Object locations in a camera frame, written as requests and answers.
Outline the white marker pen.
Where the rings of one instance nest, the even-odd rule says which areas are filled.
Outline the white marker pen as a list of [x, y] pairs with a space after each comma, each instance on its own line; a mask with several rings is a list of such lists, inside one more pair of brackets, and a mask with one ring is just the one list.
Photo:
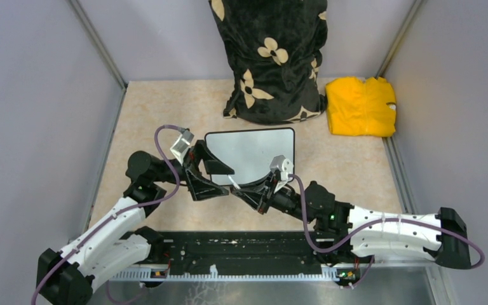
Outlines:
[[233, 177], [231, 175], [228, 175], [227, 176], [227, 179], [231, 182], [232, 186], [237, 189], [237, 190], [240, 190], [241, 187], [239, 184], [236, 183], [236, 181], [233, 179]]

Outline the small whiteboard black frame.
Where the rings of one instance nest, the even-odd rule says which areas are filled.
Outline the small whiteboard black frame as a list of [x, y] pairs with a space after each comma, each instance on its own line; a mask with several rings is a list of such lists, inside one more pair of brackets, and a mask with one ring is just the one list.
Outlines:
[[290, 127], [210, 132], [205, 142], [211, 152], [230, 166], [233, 174], [215, 174], [210, 180], [222, 186], [248, 184], [269, 172], [274, 157], [295, 161], [295, 130]]

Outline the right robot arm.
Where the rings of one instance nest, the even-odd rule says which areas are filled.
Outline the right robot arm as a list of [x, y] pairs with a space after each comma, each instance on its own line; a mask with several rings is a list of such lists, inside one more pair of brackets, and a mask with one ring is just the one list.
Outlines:
[[341, 262], [366, 257], [412, 257], [450, 269], [472, 269], [467, 227], [451, 208], [415, 215], [387, 213], [336, 200], [316, 181], [286, 185], [275, 170], [263, 179], [230, 187], [231, 194], [260, 214], [274, 208], [302, 221], [310, 248]]

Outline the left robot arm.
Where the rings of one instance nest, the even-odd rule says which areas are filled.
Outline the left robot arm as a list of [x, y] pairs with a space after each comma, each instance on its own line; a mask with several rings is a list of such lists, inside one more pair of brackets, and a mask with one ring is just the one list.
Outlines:
[[39, 256], [31, 303], [41, 295], [51, 304], [86, 304], [102, 284], [128, 266], [162, 260], [165, 246], [156, 231], [142, 228], [130, 232], [176, 194], [176, 190], [167, 193], [157, 182], [175, 187], [184, 182], [194, 201], [229, 194], [200, 172], [199, 164], [203, 163], [209, 175], [234, 174], [204, 140], [193, 146], [176, 141], [171, 150], [173, 159], [157, 158], [145, 151], [129, 157], [125, 174], [131, 183], [111, 210], [68, 245], [58, 251], [48, 248]]

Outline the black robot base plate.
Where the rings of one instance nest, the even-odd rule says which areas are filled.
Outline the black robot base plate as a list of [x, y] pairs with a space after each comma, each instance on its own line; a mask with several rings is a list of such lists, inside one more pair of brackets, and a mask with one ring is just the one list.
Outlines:
[[154, 253], [113, 277], [148, 286], [163, 282], [326, 281], [350, 286], [371, 269], [413, 270], [417, 260], [318, 254], [297, 231], [162, 231]]

